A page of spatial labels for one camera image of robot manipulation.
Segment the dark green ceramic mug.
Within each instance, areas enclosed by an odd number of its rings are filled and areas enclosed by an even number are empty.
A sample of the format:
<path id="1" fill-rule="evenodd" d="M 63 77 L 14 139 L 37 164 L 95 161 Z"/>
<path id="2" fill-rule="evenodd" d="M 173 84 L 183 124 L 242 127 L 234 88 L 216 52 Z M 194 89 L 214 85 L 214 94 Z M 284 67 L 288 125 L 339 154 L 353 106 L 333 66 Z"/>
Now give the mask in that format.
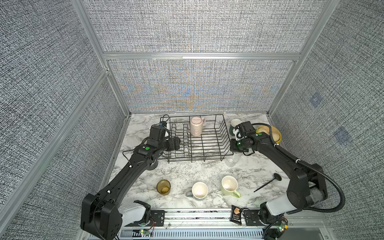
<path id="1" fill-rule="evenodd" d="M 234 133 L 235 127 L 241 123 L 242 123 L 242 120 L 240 120 L 240 119 L 231 120 L 231 125 L 230 125 L 230 129 L 229 129 L 229 133 L 231 136 L 235 136 L 235 133 Z"/>

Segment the black wire dish rack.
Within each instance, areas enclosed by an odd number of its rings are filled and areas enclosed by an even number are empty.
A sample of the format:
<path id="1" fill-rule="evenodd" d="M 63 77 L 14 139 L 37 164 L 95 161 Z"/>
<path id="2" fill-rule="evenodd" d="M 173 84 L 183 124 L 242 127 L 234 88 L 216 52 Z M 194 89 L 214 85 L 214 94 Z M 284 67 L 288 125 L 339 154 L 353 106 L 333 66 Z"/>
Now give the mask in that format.
<path id="1" fill-rule="evenodd" d="M 163 115 L 161 122 L 166 122 L 171 136 L 181 140 L 180 149 L 164 152 L 161 160 L 168 162 L 193 162 L 208 160 L 224 160 L 232 156 L 231 139 L 223 114 L 200 115 L 206 119 L 203 132 L 196 137 L 191 134 L 190 120 L 192 116 Z"/>

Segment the pink ceramic mug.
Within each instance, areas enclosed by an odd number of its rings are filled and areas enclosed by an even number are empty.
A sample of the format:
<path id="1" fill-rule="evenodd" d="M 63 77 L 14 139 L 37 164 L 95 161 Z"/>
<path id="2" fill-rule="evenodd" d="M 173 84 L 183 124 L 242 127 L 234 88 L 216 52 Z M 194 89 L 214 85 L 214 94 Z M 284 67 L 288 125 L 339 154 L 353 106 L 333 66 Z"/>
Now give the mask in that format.
<path id="1" fill-rule="evenodd" d="M 199 137 L 203 133 L 203 127 L 206 124 L 206 119 L 202 117 L 192 117 L 190 120 L 191 134 Z"/>

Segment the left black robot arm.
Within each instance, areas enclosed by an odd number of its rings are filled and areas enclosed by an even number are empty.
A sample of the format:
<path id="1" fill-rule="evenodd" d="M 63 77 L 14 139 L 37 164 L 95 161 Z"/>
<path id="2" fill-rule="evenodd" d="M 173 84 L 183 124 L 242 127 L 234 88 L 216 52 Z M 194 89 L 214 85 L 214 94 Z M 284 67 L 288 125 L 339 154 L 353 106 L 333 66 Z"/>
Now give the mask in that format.
<path id="1" fill-rule="evenodd" d="M 113 240 L 120 231 L 123 214 L 119 212 L 122 200 L 144 171 L 154 170 L 163 152 L 178 150 L 180 138 L 172 137 L 166 122 L 152 125 L 150 135 L 133 150 L 129 162 L 97 194 L 88 194 L 82 201 L 83 231 L 102 240 Z"/>

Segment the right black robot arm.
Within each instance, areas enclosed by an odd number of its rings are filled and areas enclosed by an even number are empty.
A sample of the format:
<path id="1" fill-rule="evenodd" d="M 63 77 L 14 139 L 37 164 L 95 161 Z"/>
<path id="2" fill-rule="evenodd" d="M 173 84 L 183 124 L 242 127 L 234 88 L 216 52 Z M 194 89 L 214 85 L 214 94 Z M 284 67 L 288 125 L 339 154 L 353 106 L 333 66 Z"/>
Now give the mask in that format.
<path id="1" fill-rule="evenodd" d="M 285 194 L 262 203 L 259 217 L 263 224 L 271 224 L 281 214 L 292 214 L 307 209 L 327 199 L 326 179 L 323 169 L 317 165 L 299 164 L 298 158 L 285 151 L 267 133 L 257 133 L 254 124 L 242 122 L 234 127 L 236 144 L 232 150 L 244 155 L 258 152 L 275 163 L 290 179 Z"/>

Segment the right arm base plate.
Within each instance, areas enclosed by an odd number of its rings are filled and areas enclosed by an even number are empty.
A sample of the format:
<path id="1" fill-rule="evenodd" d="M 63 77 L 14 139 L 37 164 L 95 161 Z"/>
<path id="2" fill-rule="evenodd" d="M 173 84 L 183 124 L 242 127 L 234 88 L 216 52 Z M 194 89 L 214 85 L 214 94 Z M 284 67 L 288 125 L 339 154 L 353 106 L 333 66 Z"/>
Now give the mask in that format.
<path id="1" fill-rule="evenodd" d="M 246 226 L 264 226 L 264 224 L 260 220 L 259 210 L 243 209 L 242 213 L 246 222 Z"/>

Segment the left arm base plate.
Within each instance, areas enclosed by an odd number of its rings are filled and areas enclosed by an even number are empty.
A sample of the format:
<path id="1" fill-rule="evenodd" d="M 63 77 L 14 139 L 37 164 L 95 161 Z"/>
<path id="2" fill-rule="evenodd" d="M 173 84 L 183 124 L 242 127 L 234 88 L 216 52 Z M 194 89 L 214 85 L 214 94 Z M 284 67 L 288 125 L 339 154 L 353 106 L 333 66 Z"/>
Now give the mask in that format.
<path id="1" fill-rule="evenodd" d="M 163 227 L 165 222 L 164 210 L 151 210 L 150 227 Z"/>

